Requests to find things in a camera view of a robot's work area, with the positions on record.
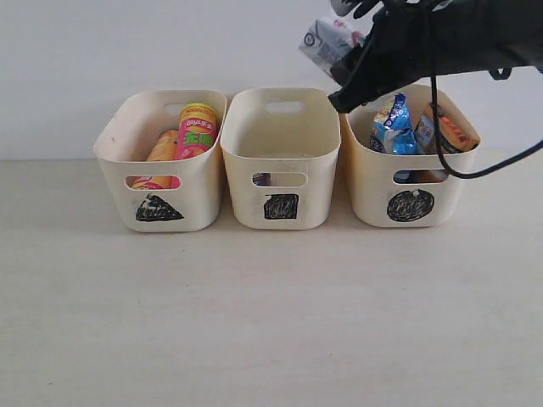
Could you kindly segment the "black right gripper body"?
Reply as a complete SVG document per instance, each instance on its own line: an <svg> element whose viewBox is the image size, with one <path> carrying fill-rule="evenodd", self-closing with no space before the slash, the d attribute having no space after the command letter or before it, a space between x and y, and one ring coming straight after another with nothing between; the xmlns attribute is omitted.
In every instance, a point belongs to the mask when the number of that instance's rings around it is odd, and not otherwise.
<svg viewBox="0 0 543 407"><path fill-rule="evenodd" d="M435 7L434 3L385 3L373 16L364 43L337 64L348 70L360 64L374 66L380 97L418 81L427 75L427 41Z"/></svg>

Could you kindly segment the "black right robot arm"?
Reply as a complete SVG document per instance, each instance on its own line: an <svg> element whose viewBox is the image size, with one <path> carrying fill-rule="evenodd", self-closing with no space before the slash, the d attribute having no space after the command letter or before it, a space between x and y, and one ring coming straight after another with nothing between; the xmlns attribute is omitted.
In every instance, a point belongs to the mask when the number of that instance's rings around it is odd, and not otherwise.
<svg viewBox="0 0 543 407"><path fill-rule="evenodd" d="M542 67L540 1L359 1L372 29L332 68L340 113L422 78L487 71L497 80L517 67Z"/></svg>

